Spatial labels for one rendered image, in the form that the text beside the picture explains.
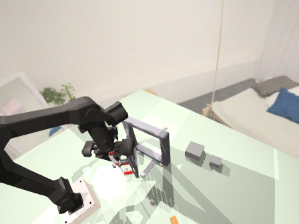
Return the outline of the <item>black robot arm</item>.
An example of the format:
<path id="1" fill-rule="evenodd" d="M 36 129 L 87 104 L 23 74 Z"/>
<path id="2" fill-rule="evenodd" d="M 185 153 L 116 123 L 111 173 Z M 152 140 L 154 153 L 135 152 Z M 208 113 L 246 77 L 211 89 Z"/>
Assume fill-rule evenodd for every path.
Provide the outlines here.
<path id="1" fill-rule="evenodd" d="M 104 109 L 88 96 L 58 107 L 0 116 L 0 183 L 48 197 L 57 205 L 59 214 L 75 213 L 82 208 L 83 199 L 81 193 L 73 192 L 68 179 L 51 180 L 14 163 L 4 151 L 5 146 L 14 137 L 66 124 L 78 125 L 79 131 L 82 134 L 88 131 L 93 140 L 103 139 L 110 129 L 111 136 L 118 141 L 116 125 L 127 118 L 120 101 Z"/>

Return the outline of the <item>orange rectangular block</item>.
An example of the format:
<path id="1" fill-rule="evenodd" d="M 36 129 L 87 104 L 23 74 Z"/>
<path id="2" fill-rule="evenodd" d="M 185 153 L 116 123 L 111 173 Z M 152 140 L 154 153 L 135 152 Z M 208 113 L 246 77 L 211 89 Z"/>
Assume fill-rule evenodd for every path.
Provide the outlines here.
<path id="1" fill-rule="evenodd" d="M 170 217 L 170 220 L 171 220 L 172 224 L 179 224 L 175 215 L 173 217 Z"/>

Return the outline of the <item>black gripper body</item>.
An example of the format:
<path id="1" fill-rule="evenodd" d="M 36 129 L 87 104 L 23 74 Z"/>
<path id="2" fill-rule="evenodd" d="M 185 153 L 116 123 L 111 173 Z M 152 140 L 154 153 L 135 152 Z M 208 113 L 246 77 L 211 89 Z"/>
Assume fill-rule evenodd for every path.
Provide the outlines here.
<path id="1" fill-rule="evenodd" d="M 114 137 L 111 136 L 111 130 L 107 136 L 100 140 L 86 141 L 81 153 L 84 157 L 91 157 L 92 150 L 95 155 L 102 155 L 106 152 L 120 153 L 122 156 L 132 156 L 134 153 L 133 138 L 125 138 L 122 141 L 114 142 Z"/>

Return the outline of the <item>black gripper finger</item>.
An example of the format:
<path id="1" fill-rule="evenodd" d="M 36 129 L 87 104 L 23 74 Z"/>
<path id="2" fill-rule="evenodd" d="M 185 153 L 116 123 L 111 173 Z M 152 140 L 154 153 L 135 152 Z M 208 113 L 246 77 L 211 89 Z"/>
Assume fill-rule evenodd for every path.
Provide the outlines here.
<path id="1" fill-rule="evenodd" d="M 113 158 L 119 162 L 119 158 L 121 157 L 120 153 L 113 153 Z"/>
<path id="2" fill-rule="evenodd" d="M 104 160 L 107 160 L 107 161 L 112 161 L 110 158 L 109 158 L 109 152 L 106 152 L 106 153 L 103 153 L 102 155 L 96 155 L 95 157 L 98 158 L 98 159 L 104 159 Z"/>

